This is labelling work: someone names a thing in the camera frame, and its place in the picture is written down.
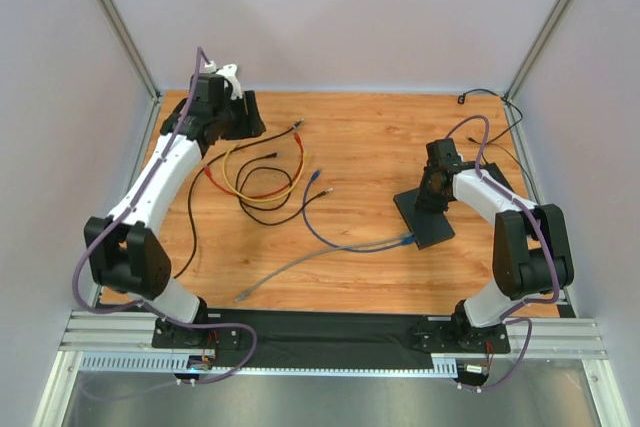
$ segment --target red cable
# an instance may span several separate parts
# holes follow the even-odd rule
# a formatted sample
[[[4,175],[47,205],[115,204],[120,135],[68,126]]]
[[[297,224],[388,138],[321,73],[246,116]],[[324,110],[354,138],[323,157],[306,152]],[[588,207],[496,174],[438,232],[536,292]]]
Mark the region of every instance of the red cable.
[[[296,143],[298,144],[298,147],[300,147],[300,163],[298,164],[298,170],[296,170],[296,173],[295,173],[295,175],[293,176],[293,179],[292,179],[292,181],[295,181],[298,178],[298,176],[300,175],[300,170],[302,170],[302,157],[304,156],[304,146],[302,145],[302,139],[300,138],[300,135],[297,132],[293,133],[293,138],[295,139]],[[211,183],[213,185],[218,187],[225,194],[233,195],[235,197],[236,194],[234,194],[230,190],[226,189],[222,185],[218,184],[214,180],[213,175],[211,174],[211,169],[209,168],[208,165],[204,166],[204,175],[207,176],[207,178],[211,181]],[[251,198],[252,199],[264,199],[266,197],[271,197],[272,195],[279,194],[280,192],[282,192],[283,190],[288,189],[288,188],[289,188],[289,184],[285,184],[282,187],[280,187],[278,190],[274,190],[273,192],[269,192],[268,194],[254,195]]]

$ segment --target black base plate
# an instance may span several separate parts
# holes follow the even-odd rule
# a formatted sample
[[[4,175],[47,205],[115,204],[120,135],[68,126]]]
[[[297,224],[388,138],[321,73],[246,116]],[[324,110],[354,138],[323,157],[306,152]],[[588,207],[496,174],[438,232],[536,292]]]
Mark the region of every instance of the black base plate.
[[[418,189],[393,196],[404,222],[416,239],[418,249],[452,239],[456,234],[442,212],[425,212],[415,207]]]
[[[431,356],[415,348],[416,337],[410,332],[424,316],[209,309],[209,319],[245,323],[256,330],[258,345],[249,367],[433,368]],[[240,329],[219,329],[218,333],[215,365],[232,367],[247,354],[251,335]],[[178,348],[162,334],[154,333],[154,347]]]

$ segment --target white bracket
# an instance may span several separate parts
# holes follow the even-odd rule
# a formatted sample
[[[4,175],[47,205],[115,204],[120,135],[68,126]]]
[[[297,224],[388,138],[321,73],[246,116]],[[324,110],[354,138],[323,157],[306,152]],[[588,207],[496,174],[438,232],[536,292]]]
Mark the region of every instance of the white bracket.
[[[238,66],[236,64],[223,65],[216,71],[216,74],[223,76],[231,84],[231,87],[233,88],[231,100],[242,98],[242,87],[240,87],[240,81],[236,75],[237,73]]]

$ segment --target gray cable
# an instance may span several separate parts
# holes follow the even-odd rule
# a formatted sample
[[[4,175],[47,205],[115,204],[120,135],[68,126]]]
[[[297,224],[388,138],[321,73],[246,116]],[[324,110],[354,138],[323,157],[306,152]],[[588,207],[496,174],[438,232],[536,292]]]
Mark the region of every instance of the gray cable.
[[[337,247],[329,247],[329,248],[326,248],[326,249],[317,250],[316,252],[312,252],[312,253],[307,254],[307,255],[303,255],[302,257],[300,257],[300,258],[298,258],[298,259],[296,259],[296,260],[294,260],[292,262],[289,262],[287,265],[285,265],[283,267],[280,267],[278,270],[275,270],[275,271],[271,272],[269,275],[264,277],[262,280],[256,282],[252,287],[249,287],[247,290],[245,290],[240,295],[238,295],[235,299],[233,299],[233,301],[234,302],[242,302],[247,297],[249,297],[254,291],[256,291],[258,288],[260,288],[260,286],[262,286],[262,284],[265,284],[266,282],[268,282],[269,280],[274,278],[276,275],[281,274],[285,270],[290,269],[294,265],[298,265],[299,263],[304,262],[305,260],[312,259],[313,257],[318,257],[319,255],[328,254],[329,252],[335,252],[337,250],[357,249],[357,248],[360,248],[360,247],[374,247],[376,245],[388,244],[390,242],[396,242],[398,240],[406,239],[407,237],[411,237],[411,235],[412,235],[411,232],[405,232],[404,234],[397,235],[395,237],[391,237],[390,239],[378,240],[377,242],[365,242],[365,243],[361,243],[361,244],[339,245]]]

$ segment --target black cable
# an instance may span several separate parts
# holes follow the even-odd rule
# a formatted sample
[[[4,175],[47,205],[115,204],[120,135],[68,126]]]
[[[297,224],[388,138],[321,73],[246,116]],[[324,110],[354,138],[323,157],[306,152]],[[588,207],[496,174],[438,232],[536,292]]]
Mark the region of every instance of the black cable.
[[[281,172],[283,173],[288,181],[289,181],[289,185],[292,184],[293,179],[291,178],[291,176],[289,175],[289,173],[284,170],[284,169],[279,169],[277,167],[267,167],[267,166],[261,166],[261,167],[256,167],[255,169],[252,169],[249,171],[249,173],[247,174],[247,176],[244,178],[244,181],[242,182],[242,184],[240,185],[240,188],[238,189],[238,192],[242,193],[242,189],[244,188],[245,184],[247,183],[247,180],[249,180],[249,177],[251,177],[252,174],[254,174],[255,172],[259,171],[259,170],[271,170],[271,171],[275,171],[275,172]],[[238,175],[236,177],[236,186],[237,186],[237,182],[239,179],[240,175]],[[311,197],[309,200],[307,200],[295,213],[291,214],[289,217],[287,217],[286,219],[282,219],[279,220],[277,222],[265,222],[263,220],[258,219],[256,216],[254,216],[251,212],[249,212],[249,210],[247,210],[247,207],[249,208],[255,208],[255,206],[248,204],[247,202],[245,202],[243,199],[238,197],[238,202],[240,204],[240,207],[242,208],[242,210],[244,211],[245,214],[247,214],[249,217],[251,217],[253,220],[255,220],[257,223],[259,223],[260,225],[265,225],[268,227],[273,227],[276,225],[282,225],[286,222],[289,222],[290,220],[295,219],[298,215],[300,215],[302,213],[302,209],[304,209],[307,205],[309,205],[311,202],[313,202],[316,199],[319,199],[320,197],[323,197],[327,195],[327,191],[322,191],[316,195],[314,195],[313,197]]]
[[[237,152],[237,151],[246,149],[248,147],[253,147],[254,145],[264,144],[265,142],[269,142],[271,140],[275,140],[275,139],[279,139],[280,137],[284,137],[288,133],[293,132],[293,130],[295,130],[295,128],[298,125],[300,125],[301,123],[302,123],[302,121],[298,121],[292,127],[289,127],[284,132],[281,132],[281,133],[279,133],[277,135],[273,135],[271,137],[267,137],[266,139],[257,140],[255,142],[251,142],[249,144],[241,145],[241,146],[236,147],[235,149],[233,149],[233,151]],[[214,157],[209,162],[207,162],[207,166],[211,166],[211,164],[213,164],[216,160],[220,160],[222,157],[224,157],[225,154],[226,154],[226,152]],[[198,181],[198,179],[200,178],[200,176],[202,175],[203,172],[204,172],[204,167],[201,168],[198,171],[198,173],[195,175],[195,177],[191,181],[191,186],[189,187],[189,194],[187,195],[187,213],[188,213],[188,216],[189,216],[189,224],[191,225],[191,234],[192,234],[192,237],[193,237],[193,249],[191,250],[191,255],[189,256],[189,260],[187,260],[187,262],[184,264],[184,267],[182,267],[182,269],[180,269],[180,272],[178,272],[176,275],[173,276],[174,279],[177,279],[178,277],[180,277],[182,274],[184,274],[186,272],[187,268],[189,268],[189,265],[191,265],[191,262],[193,261],[194,257],[196,256],[196,252],[198,251],[198,233],[196,231],[195,221],[193,220],[193,210],[191,208],[191,201],[193,199],[193,189],[194,189],[194,187],[196,185],[196,182]]]
[[[473,142],[474,144],[480,144],[480,142],[478,142],[477,140],[475,140],[473,137],[467,137],[467,140],[469,142]],[[533,184],[533,180],[531,179],[531,176],[529,175],[529,172],[527,172],[527,169],[525,169],[522,164],[520,163],[520,161],[516,158],[515,155],[513,155],[511,152],[509,152],[507,149],[505,149],[504,147],[502,147],[501,145],[498,144],[491,144],[493,147],[498,147],[499,149],[504,150],[509,157],[511,157],[513,159],[513,161],[518,164],[518,167],[520,167],[520,170],[522,171],[522,173],[525,175],[525,177],[527,178],[527,180],[529,181],[529,185],[531,186],[531,193],[533,194],[533,198],[536,201],[536,204],[540,204],[540,199],[538,198],[538,193],[536,192],[536,188]],[[485,164],[488,164],[487,159],[484,158],[484,155],[482,157],[484,159]]]
[[[244,187],[244,185],[247,183],[247,179],[249,178],[249,175],[251,175],[251,172],[249,172],[249,174],[247,174],[247,177],[245,177],[244,182],[242,183],[241,187],[238,187],[238,184],[240,182],[240,175],[242,174],[242,171],[250,164],[252,164],[253,162],[257,162],[258,160],[264,160],[264,159],[272,159],[274,157],[277,157],[278,153],[277,152],[273,152],[271,154],[268,155],[263,155],[261,157],[256,157],[255,159],[251,159],[248,160],[247,162],[245,162],[244,164],[242,164],[242,167],[240,167],[240,169],[238,170],[238,173],[236,174],[236,190],[240,193],[242,193],[242,188]],[[291,176],[289,175],[289,173],[286,170],[282,170],[282,169],[275,169],[278,172],[283,173],[288,179],[289,179],[289,187],[291,187],[292,183],[293,183],[293,179],[291,178]],[[289,201],[289,197],[291,197],[291,192],[289,192],[284,200],[282,200],[278,205],[276,205],[275,207],[259,207],[257,205],[253,205],[253,204],[249,204],[247,203],[244,199],[242,199],[241,197],[236,196],[237,199],[240,201],[240,207],[247,206],[247,207],[251,207],[255,210],[260,210],[262,212],[273,212],[275,210],[280,209],[281,207],[284,206],[284,204],[286,204]]]
[[[500,132],[498,135],[496,135],[493,139],[489,140],[487,142],[487,145],[491,144],[492,142],[495,142],[496,140],[498,140],[500,137],[502,137],[504,134],[506,134],[507,132],[509,132],[511,129],[513,129],[516,125],[518,125],[520,122],[522,122],[522,119],[524,119],[524,115],[522,114],[522,111],[513,103],[511,103],[510,101],[508,101],[505,97],[503,97],[502,95],[494,92],[493,90],[489,90],[489,89],[472,89],[472,90],[468,90],[467,92],[464,92],[462,94],[460,94],[458,96],[458,103],[459,104],[464,104],[467,95],[468,94],[473,94],[474,92],[484,92],[490,95],[494,95],[496,97],[499,97],[500,100],[502,102],[504,102],[505,104],[507,104],[510,108],[515,109],[516,112],[518,112],[518,115],[520,115],[520,118],[518,120],[516,120],[513,124],[507,126],[506,129],[504,129],[502,132]]]

